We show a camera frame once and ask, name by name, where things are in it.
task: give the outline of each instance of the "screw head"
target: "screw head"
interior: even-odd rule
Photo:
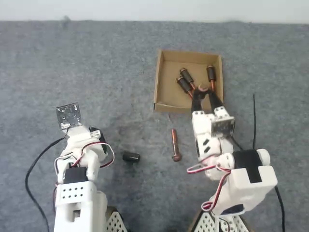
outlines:
[[[173,158],[173,161],[174,161],[174,162],[178,162],[178,161],[181,161],[181,160],[182,160],[181,155],[173,156],[172,158]]]

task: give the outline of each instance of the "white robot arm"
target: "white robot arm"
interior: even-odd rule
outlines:
[[[57,117],[60,128],[67,129],[69,138],[66,148],[54,163],[57,174],[54,231],[111,231],[106,218],[107,197],[97,190],[95,182],[99,168],[113,163],[114,151],[100,130],[88,129],[81,124],[77,103],[57,108]],[[101,164],[108,156],[107,147],[112,159]],[[122,226],[120,231],[126,232],[125,227]]]
[[[210,114],[200,107],[207,93],[213,111]],[[199,164],[188,168],[187,172],[205,171],[209,179],[220,180],[216,193],[201,207],[213,217],[227,221],[255,208],[278,182],[265,149],[233,150],[227,137],[232,135],[234,124],[234,117],[228,114],[214,92],[195,91],[192,125]]]

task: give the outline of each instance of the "gray carpet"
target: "gray carpet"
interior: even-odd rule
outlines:
[[[287,231],[307,231],[309,137],[309,26],[238,22],[0,22],[0,231],[45,227],[26,195],[24,178],[35,157],[62,136],[55,107],[78,102],[87,125],[103,129],[116,151],[101,170],[107,194],[133,232],[184,232],[217,182],[187,175],[197,161],[189,115],[153,112],[158,49],[223,56],[225,104],[237,119],[235,137],[250,148],[252,93],[257,147],[272,157],[286,208]],[[183,160],[171,159],[170,129]],[[30,176],[30,188],[53,227],[53,147]],[[121,151],[141,154],[138,164]],[[257,232],[281,231],[275,191],[244,215]]]

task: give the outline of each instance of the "screw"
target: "screw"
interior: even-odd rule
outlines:
[[[182,156],[179,152],[178,143],[177,143],[177,133],[175,129],[172,129],[172,142],[173,142],[173,150],[174,155],[172,156],[174,162],[178,162],[182,159]]]

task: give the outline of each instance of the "open cardboard box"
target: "open cardboard box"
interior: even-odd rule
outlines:
[[[196,86],[209,86],[206,68],[216,69],[216,93],[223,102],[223,75],[220,55],[197,52],[159,51],[155,77],[154,110],[158,112],[191,112],[191,98],[176,82],[179,69],[186,68]],[[210,111],[209,98],[202,102],[203,110]]]

